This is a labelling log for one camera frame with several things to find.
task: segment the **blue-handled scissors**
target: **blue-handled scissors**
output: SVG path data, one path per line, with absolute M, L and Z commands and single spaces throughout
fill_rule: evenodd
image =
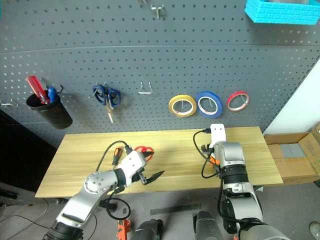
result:
M 110 122 L 113 124 L 113 110 L 121 102 L 121 93 L 111 87 L 100 84 L 94 85 L 92 90 L 97 101 L 106 107 Z

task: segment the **cardboard box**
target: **cardboard box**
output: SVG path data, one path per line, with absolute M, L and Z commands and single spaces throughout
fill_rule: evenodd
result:
M 265 141 L 285 184 L 311 183 L 320 179 L 320 124 L 311 132 L 267 134 Z M 280 145 L 296 143 L 306 157 L 285 157 Z

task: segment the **white wall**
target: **white wall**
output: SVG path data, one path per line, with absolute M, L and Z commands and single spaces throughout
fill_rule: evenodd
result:
M 320 60 L 264 134 L 307 132 L 320 121 Z

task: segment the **red-handled scissors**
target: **red-handled scissors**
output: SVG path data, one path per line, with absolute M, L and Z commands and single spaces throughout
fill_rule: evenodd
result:
M 153 152 L 153 153 L 155 152 L 154 149 L 150 146 L 137 146 L 134 150 L 137 151 L 138 149 L 141 149 L 140 150 L 141 153 L 147 152 L 148 150 L 150 150 L 150 152 Z M 148 162 L 150 159 L 152 159 L 152 157 L 153 157 L 153 154 L 150 155 L 146 161 Z

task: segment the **yellow tape roll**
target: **yellow tape roll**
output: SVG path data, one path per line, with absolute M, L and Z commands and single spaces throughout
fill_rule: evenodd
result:
M 191 108 L 188 111 L 180 112 L 174 109 L 174 106 L 177 102 L 186 101 L 191 104 Z M 177 95 L 170 99 L 169 101 L 169 110 L 177 117 L 185 118 L 189 117 L 197 111 L 196 101 L 192 96 L 189 95 Z

